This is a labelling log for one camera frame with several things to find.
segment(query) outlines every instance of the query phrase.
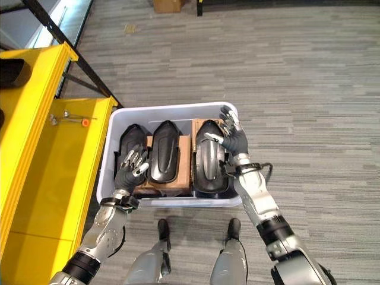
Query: metal tool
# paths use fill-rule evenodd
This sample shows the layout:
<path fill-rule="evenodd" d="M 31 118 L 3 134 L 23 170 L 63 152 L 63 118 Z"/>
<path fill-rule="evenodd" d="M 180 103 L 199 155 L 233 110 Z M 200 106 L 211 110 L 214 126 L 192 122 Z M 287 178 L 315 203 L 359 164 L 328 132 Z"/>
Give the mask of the metal tool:
<path fill-rule="evenodd" d="M 62 117 L 56 117 L 54 114 L 50 114 L 49 118 L 53 126 L 59 123 L 80 123 L 84 127 L 90 125 L 90 119 L 97 120 L 97 118 L 93 117 L 71 114 L 69 110 L 64 110 Z"/>

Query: black pole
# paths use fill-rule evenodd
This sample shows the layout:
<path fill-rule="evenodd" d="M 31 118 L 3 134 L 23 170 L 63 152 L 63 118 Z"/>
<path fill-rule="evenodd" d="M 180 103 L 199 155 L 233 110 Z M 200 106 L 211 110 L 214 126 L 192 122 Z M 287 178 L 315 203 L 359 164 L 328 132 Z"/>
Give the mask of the black pole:
<path fill-rule="evenodd" d="M 0 14 L 14 12 L 14 11 L 18 11 L 18 10 L 27 9 L 27 8 L 28 7 L 26 7 L 22 3 L 13 4 L 13 5 L 6 5 L 6 6 L 3 6 L 3 7 L 0 7 Z"/>
<path fill-rule="evenodd" d="M 62 73 L 62 76 L 64 78 L 67 78 L 67 79 L 69 79 L 69 80 L 71 80 L 73 82 L 76 82 L 76 83 L 78 83 L 78 84 L 80 84 L 80 85 L 82 85 L 84 87 L 87 87 L 88 89 L 94 90 L 96 92 L 100 92 L 100 90 L 96 86 L 91 85 L 91 84 L 83 81 L 82 79 L 79 79 L 78 77 L 75 77 L 75 76 L 73 76 L 73 75 L 71 75 L 71 74 L 69 74 L 69 73 L 67 73 L 65 71 L 64 71 L 64 73 Z"/>
<path fill-rule="evenodd" d="M 89 15 L 89 13 L 90 13 L 91 6 L 92 6 L 93 2 L 94 2 L 93 0 L 90 0 L 90 3 L 89 3 L 88 6 L 87 6 L 87 10 L 86 10 L 86 12 L 85 12 L 85 14 L 84 14 L 83 21 L 82 21 L 82 23 L 81 23 L 81 25 L 80 25 L 80 27 L 79 27 L 78 34 L 77 34 L 77 36 L 75 37 L 75 40 L 74 40 L 74 43 L 73 43 L 73 46 L 74 46 L 75 48 L 77 48 L 77 45 L 78 45 L 78 42 L 79 42 L 79 38 L 81 37 L 81 34 L 82 34 L 82 31 L 83 31 L 84 25 L 85 25 L 85 23 L 86 23 L 86 21 L 87 21 L 87 17 L 88 17 L 88 15 Z M 69 61 L 68 65 L 67 65 L 66 68 L 65 68 L 65 72 L 66 72 L 66 73 L 69 72 L 70 66 L 71 66 L 71 61 Z M 64 88 L 64 84 L 65 84 L 65 79 L 66 79 L 65 77 L 62 79 L 62 81 L 61 81 L 61 83 L 60 83 L 60 85 L 59 85 L 59 87 L 58 87 L 58 91 L 57 91 L 56 96 L 55 96 L 55 98 L 57 98 L 57 99 L 61 97 L 62 89 Z"/>
<path fill-rule="evenodd" d="M 45 9 L 43 9 L 39 2 L 37 0 L 22 0 L 22 2 L 34 14 L 34 16 L 36 16 L 36 18 L 41 22 L 41 24 L 43 24 L 47 28 L 47 30 L 53 35 L 57 42 L 67 42 L 67 44 L 74 50 L 74 52 L 78 55 L 77 64 L 84 71 L 84 73 L 86 73 L 87 76 L 90 77 L 93 83 L 95 83 L 95 85 L 99 88 L 100 92 L 106 97 L 113 97 L 117 101 L 119 107 L 122 106 L 119 100 L 115 98 L 115 96 L 108 89 L 106 84 L 95 73 L 95 71 L 79 53 L 79 51 L 72 45 L 72 43 L 65 36 L 65 34 L 63 34 L 61 29 L 53 22 L 49 14 L 45 11 Z"/>

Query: black metal frame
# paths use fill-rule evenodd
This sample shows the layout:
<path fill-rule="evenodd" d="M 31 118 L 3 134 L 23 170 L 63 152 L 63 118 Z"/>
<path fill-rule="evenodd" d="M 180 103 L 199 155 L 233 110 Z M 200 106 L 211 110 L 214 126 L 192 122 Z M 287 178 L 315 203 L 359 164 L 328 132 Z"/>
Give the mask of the black metal frame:
<path fill-rule="evenodd" d="M 92 69 L 92 67 L 88 64 L 88 62 L 83 58 L 82 54 L 79 53 L 77 48 L 69 41 L 69 39 L 65 36 L 65 34 L 61 31 L 61 29 L 53 22 L 53 20 L 50 18 L 49 14 L 45 11 L 45 9 L 40 5 L 40 3 L 37 0 L 22 0 L 22 4 L 18 5 L 13 5 L 13 6 L 8 6 L 0 10 L 1 14 L 7 13 L 7 12 L 13 12 L 13 11 L 18 11 L 22 9 L 29 9 L 33 15 L 40 21 L 41 24 L 43 24 L 47 30 L 52 34 L 54 39 L 58 43 L 63 43 L 66 42 L 71 49 L 78 55 L 78 61 L 77 64 L 79 67 L 86 73 L 86 75 L 92 80 L 92 82 L 96 85 L 93 86 L 75 76 L 72 76 L 67 73 L 69 65 L 67 66 L 65 72 L 63 73 L 64 78 L 73 80 L 74 82 L 85 86 L 91 90 L 97 91 L 99 93 L 102 93 L 102 95 L 106 97 L 113 97 L 117 103 L 118 107 L 122 107 L 122 104 L 120 101 L 112 94 L 112 92 L 108 89 L 106 84 L 100 79 L 100 77 L 95 73 L 95 71 Z M 89 10 L 87 10 L 85 14 L 85 20 L 88 16 Z M 79 35 L 82 32 L 83 29 L 83 24 L 80 27 Z M 61 93 L 63 86 L 63 82 L 59 88 L 58 96 Z"/>

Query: silver metal arm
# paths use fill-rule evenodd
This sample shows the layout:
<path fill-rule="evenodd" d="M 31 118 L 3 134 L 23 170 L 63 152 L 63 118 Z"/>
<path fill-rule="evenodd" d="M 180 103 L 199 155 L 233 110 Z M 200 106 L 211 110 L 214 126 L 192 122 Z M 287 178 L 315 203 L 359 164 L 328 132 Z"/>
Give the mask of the silver metal arm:
<path fill-rule="evenodd" d="M 118 205 L 123 198 L 130 198 L 129 192 L 116 190 L 112 197 L 108 198 L 108 203 L 112 205 L 100 206 L 82 244 L 64 269 L 53 276 L 50 285 L 88 284 L 101 263 L 122 247 L 125 241 L 127 211 L 131 209 L 123 209 L 123 206 Z"/>
<path fill-rule="evenodd" d="M 282 218 L 276 202 L 267 191 L 263 175 L 250 167 L 249 156 L 235 156 L 234 164 L 240 168 L 240 174 L 234 181 L 235 191 L 266 243 L 268 255 L 272 260 L 279 261 L 275 270 L 281 275 L 283 284 L 330 285 L 330 280 L 312 258 L 306 245 Z"/>

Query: black glove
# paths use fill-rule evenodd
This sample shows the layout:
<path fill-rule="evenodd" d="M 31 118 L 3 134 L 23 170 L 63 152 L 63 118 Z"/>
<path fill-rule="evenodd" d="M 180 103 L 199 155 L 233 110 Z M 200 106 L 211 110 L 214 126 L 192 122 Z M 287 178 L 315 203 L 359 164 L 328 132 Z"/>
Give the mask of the black glove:
<path fill-rule="evenodd" d="M 125 157 L 115 177 L 115 189 L 124 189 L 132 193 L 134 188 L 145 180 L 144 172 L 149 164 L 145 162 L 147 151 L 143 147 L 135 147 Z"/>
<path fill-rule="evenodd" d="M 239 153 L 248 154 L 248 140 L 238 116 L 227 106 L 223 106 L 220 110 L 220 118 L 223 120 L 223 124 L 220 127 L 225 137 L 210 133 L 206 133 L 205 137 L 221 144 L 226 150 L 231 151 L 233 156 Z"/>

